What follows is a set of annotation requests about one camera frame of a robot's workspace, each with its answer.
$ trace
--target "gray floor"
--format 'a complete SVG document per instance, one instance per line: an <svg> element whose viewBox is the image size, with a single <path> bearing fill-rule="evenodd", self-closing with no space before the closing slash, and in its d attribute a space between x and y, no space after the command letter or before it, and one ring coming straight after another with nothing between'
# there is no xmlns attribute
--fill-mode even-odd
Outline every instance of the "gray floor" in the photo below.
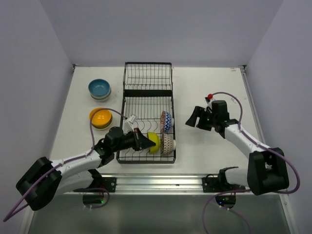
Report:
<svg viewBox="0 0 312 234"><path fill-rule="evenodd" d="M202 234L201 211L207 195L113 195L107 206L83 210L80 195L62 195L35 212L29 234ZM254 234L288 234L277 195L237 196L234 207ZM213 234L248 233L245 222L211 204L206 224Z"/></svg>

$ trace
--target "dish rack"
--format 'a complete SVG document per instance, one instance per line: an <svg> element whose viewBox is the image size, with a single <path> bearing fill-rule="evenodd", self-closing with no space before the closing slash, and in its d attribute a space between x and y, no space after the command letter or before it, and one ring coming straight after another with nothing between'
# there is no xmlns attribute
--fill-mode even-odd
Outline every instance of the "dish rack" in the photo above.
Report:
<svg viewBox="0 0 312 234"><path fill-rule="evenodd" d="M161 138L160 116L167 111L175 118L172 64L169 62L126 62L123 76L122 113L137 117L134 127L138 127L147 136L147 132L156 133ZM176 139L173 126L168 132ZM117 161L127 164L174 163L176 151L168 156L160 156L160 149L150 154L149 149L134 151L123 150L117 153Z"/></svg>

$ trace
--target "wire rack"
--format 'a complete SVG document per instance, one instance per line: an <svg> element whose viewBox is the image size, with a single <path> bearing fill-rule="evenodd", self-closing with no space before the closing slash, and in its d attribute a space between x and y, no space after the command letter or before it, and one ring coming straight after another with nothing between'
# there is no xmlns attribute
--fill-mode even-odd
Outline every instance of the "wire rack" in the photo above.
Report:
<svg viewBox="0 0 312 234"><path fill-rule="evenodd" d="M122 113L137 117L134 127L138 127L147 136L148 132L160 134L160 116L167 111L175 118L172 65L158 62L127 62L123 80ZM168 132L176 138L175 127ZM117 153L119 163L174 163L176 151L168 156L161 156L160 150L150 154L149 149L134 151L124 150Z"/></svg>

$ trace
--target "yellow bowl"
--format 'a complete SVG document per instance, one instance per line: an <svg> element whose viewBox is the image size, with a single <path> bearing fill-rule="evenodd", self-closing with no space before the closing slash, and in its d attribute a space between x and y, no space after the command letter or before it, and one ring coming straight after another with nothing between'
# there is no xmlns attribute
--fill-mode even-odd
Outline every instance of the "yellow bowl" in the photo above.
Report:
<svg viewBox="0 0 312 234"><path fill-rule="evenodd" d="M95 108L89 114L89 119L91 119L92 115L95 111L101 109L102 107ZM92 125L97 129L106 129L112 123L113 116L109 110L100 110L96 112L92 119Z"/></svg>
<svg viewBox="0 0 312 234"><path fill-rule="evenodd" d="M150 148L150 154L155 154L160 148L159 137L156 133L148 132L147 138L156 144Z"/></svg>

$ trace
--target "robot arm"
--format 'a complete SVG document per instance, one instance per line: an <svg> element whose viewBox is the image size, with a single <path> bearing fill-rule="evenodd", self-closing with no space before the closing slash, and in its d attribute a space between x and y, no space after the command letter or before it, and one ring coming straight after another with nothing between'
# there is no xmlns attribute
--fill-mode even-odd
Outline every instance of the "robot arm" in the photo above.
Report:
<svg viewBox="0 0 312 234"><path fill-rule="evenodd" d="M242 185L250 187L255 195L288 188L289 179L285 161L269 151L259 148L260 142L242 127L239 128L236 119L230 119L225 101L214 100L212 96L205 99L208 104L207 107L196 106L185 124L195 127L197 118L199 118L197 128L207 131L214 128L217 133L234 144L248 159L248 168L230 167L221 169L217 178L219 187L222 189L227 185ZM247 139L242 131L258 144L254 144ZM273 150L284 155L279 148Z"/></svg>
<svg viewBox="0 0 312 234"><path fill-rule="evenodd" d="M46 206L55 195L81 188L98 188L102 184L102 176L96 168L108 164L114 159L114 152L133 148L135 151L155 146L138 128L131 128L127 134L119 127L113 127L105 138L101 139L88 155L85 152L61 160L50 161L46 157L39 158L16 184L17 190L24 195L38 178L57 167L38 183L25 200L32 210Z"/></svg>

